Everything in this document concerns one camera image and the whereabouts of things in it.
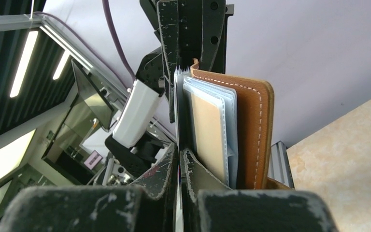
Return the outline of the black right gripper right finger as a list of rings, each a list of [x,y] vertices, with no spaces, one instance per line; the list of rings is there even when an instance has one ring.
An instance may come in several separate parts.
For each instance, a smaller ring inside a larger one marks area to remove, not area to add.
[[[180,152],[186,232],[336,232],[328,206],[295,190],[235,190],[214,177],[192,151]]]

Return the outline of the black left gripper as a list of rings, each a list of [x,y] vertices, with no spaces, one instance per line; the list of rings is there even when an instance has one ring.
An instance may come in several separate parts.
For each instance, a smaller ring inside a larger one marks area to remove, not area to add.
[[[174,71],[197,59],[200,69],[225,73],[228,18],[234,5],[225,0],[142,0],[140,5],[161,42],[169,120],[174,115]]]

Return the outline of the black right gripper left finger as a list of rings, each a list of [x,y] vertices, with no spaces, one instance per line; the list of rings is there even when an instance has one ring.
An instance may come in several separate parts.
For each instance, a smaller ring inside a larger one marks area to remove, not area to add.
[[[11,201],[0,232],[172,232],[177,145],[126,186],[33,186]]]

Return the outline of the brown leather card holder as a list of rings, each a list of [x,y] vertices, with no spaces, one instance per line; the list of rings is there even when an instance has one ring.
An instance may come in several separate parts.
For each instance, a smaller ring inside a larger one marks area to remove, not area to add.
[[[188,70],[176,69],[174,76],[181,75],[236,90],[240,152],[237,187],[288,190],[289,187],[268,177],[274,111],[274,91],[270,83],[203,71],[197,59]]]

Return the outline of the gold card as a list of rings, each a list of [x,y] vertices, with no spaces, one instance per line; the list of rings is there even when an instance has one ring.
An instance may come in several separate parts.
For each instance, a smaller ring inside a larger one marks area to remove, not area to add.
[[[204,93],[190,94],[190,101],[197,155],[217,179],[228,185],[224,101]]]

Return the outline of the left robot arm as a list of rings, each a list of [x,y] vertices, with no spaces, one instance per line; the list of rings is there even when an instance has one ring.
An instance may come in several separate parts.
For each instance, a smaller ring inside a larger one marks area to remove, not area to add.
[[[105,144],[134,178],[155,162],[155,155],[131,149],[142,139],[163,97],[174,118],[174,72],[194,60],[205,71],[225,72],[227,19],[233,5],[224,0],[142,0],[140,5],[161,47],[144,56],[119,121]]]

